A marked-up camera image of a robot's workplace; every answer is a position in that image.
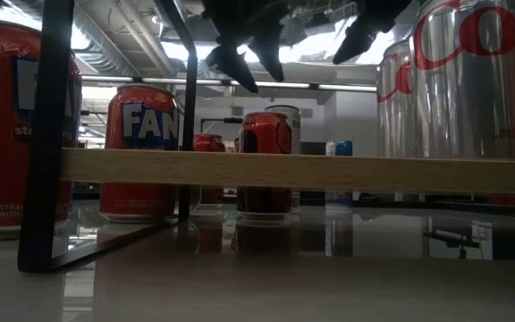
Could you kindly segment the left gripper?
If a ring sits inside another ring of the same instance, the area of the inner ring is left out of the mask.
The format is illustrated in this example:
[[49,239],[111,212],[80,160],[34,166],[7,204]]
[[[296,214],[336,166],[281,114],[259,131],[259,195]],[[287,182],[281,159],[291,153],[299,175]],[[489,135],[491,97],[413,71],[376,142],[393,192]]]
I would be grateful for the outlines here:
[[[241,45],[253,38],[250,49],[275,81],[284,81],[279,60],[281,19],[290,13],[284,0],[201,0],[203,17],[210,20],[219,45]],[[226,74],[250,92],[258,86],[236,47],[215,47],[207,65]]]

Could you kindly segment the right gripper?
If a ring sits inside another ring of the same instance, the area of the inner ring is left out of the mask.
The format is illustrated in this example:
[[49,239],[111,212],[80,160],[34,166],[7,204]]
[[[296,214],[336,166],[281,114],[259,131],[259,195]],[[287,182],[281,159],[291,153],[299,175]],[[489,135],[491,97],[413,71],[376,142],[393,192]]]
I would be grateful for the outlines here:
[[346,37],[333,57],[333,64],[344,63],[368,51],[376,30],[389,30],[394,20],[412,0],[362,0],[359,17],[346,29]]

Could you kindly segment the red Coca-Cola Star Wars can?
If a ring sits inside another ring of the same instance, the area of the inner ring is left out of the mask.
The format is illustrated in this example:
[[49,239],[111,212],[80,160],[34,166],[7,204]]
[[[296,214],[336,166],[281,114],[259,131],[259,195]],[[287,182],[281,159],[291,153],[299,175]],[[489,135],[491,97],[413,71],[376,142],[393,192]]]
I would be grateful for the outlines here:
[[[193,148],[197,152],[225,152],[222,137],[215,134],[195,134]],[[219,208],[223,203],[223,187],[205,186],[202,188],[200,201],[202,208]]]
[[[240,153],[290,154],[291,151],[292,132],[285,114],[257,112],[244,118],[239,137]],[[288,214],[291,190],[238,187],[237,209],[242,213]]]

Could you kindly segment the silver Diet Coke can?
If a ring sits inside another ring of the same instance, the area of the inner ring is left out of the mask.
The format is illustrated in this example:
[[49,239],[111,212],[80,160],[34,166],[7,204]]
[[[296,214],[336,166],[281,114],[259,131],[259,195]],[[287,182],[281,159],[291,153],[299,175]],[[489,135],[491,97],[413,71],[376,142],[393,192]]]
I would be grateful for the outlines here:
[[415,156],[412,56],[409,40],[392,44],[376,72],[380,157]]
[[426,0],[410,48],[423,156],[515,160],[515,0]]

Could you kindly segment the light wooden shelf board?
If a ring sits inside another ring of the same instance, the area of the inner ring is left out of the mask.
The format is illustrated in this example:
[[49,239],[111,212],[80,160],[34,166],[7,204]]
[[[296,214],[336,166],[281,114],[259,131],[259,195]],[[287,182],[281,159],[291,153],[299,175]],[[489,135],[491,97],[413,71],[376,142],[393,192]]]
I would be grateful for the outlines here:
[[515,194],[515,161],[67,148],[75,182]]

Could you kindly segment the long ceiling light bar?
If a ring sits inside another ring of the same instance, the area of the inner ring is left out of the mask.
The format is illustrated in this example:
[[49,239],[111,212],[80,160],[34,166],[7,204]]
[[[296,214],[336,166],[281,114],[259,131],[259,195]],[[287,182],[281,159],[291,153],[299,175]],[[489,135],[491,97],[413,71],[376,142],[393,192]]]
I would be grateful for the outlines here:
[[[99,75],[82,75],[84,82],[96,83],[147,83],[147,84],[170,84],[170,85],[186,85],[188,81],[185,78],[149,78],[149,77],[127,77],[127,76],[99,76]],[[214,86],[214,87],[240,87],[240,83],[236,80],[221,79],[196,79],[198,86]],[[319,91],[342,91],[342,92],[365,92],[376,93],[376,86],[369,85],[352,85],[352,84],[326,84],[326,83],[307,83],[307,82],[275,82],[258,80],[256,85],[259,88],[270,89],[304,89]]]

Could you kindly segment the blue silver Red Bull can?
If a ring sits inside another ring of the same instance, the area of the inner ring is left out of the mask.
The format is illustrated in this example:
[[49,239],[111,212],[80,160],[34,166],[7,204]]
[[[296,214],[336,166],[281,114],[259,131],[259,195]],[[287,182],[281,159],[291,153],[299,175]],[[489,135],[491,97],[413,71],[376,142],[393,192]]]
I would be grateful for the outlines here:
[[[325,144],[325,154],[329,157],[351,157],[352,151],[352,142],[350,140],[329,140]],[[325,192],[325,207],[328,209],[351,208],[352,201],[352,190]]]

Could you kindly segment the black metal shelf frame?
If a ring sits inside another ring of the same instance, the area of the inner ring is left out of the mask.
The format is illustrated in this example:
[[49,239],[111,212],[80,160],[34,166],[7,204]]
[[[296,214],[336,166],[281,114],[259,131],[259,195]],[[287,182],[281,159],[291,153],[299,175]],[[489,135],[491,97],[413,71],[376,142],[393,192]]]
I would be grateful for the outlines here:
[[74,4],[75,0],[46,0],[44,4],[36,119],[30,142],[30,167],[17,258],[18,270],[22,273],[65,269],[169,227],[168,224],[153,225],[57,258],[52,256]]

